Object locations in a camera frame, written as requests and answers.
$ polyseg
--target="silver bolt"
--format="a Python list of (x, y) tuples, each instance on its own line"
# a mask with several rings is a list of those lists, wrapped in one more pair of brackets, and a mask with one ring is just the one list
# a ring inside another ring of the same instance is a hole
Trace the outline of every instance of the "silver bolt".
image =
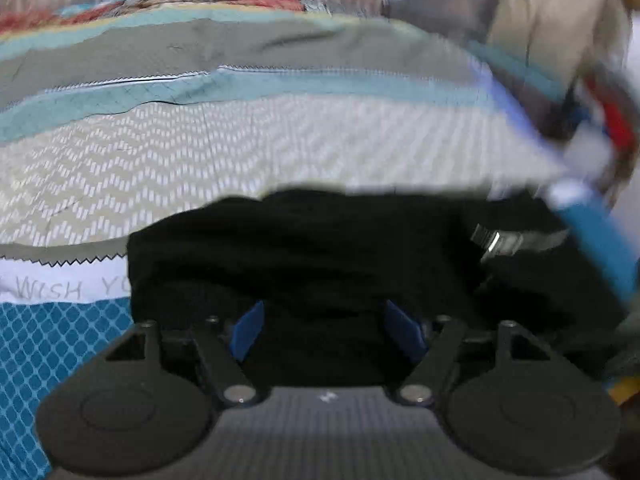
[(243, 404), (249, 402), (255, 397), (255, 389), (245, 384), (234, 384), (229, 386), (223, 393), (226, 400), (235, 402), (236, 404)]
[(400, 390), (400, 396), (407, 402), (423, 404), (431, 402), (433, 392), (430, 387), (424, 386), (423, 384), (408, 384)]

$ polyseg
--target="black fabric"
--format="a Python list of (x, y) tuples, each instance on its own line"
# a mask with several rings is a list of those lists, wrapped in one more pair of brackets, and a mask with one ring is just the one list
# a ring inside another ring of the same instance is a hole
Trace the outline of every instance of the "black fabric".
[(345, 196), (286, 190), (227, 198), (130, 236), (136, 322), (187, 328), (237, 319), (266, 300), (266, 323), (243, 368), (258, 384), (362, 385), (404, 378), (409, 363), (381, 326), (385, 300), (416, 319), (474, 328), (515, 319), (535, 333), (612, 330), (624, 316), (571, 238), (483, 263), (470, 241), (488, 229), (557, 232), (542, 200)]

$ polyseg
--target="round black disc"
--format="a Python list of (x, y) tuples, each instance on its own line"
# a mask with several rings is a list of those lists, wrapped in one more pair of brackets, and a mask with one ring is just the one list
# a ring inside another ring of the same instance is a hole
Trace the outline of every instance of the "round black disc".
[(169, 464), (202, 439), (211, 411), (196, 386), (164, 372), (45, 398), (36, 430), (54, 465), (82, 474), (124, 476)]
[(489, 465), (530, 476), (587, 468), (613, 447), (620, 412), (597, 384), (549, 362), (516, 361), (455, 389), (452, 437)]

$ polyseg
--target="blue honeycomb pattern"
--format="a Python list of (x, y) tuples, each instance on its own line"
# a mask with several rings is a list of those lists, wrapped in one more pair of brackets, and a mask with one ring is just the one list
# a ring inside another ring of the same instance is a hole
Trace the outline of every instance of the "blue honeycomb pattern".
[(132, 320), (129, 298), (97, 303), (0, 303), (0, 479), (49, 471), (34, 434), (39, 402)]

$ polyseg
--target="gray ribbed panel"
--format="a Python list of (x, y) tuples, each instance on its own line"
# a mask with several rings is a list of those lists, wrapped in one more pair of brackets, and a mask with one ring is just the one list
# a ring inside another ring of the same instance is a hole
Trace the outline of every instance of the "gray ribbed panel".
[[(433, 414), (390, 402), (381, 388), (276, 388), (229, 410), (201, 447), (138, 480), (508, 480), (460, 451)], [(607, 480), (588, 471), (565, 480)], [(88, 480), (57, 470), (49, 480)]]

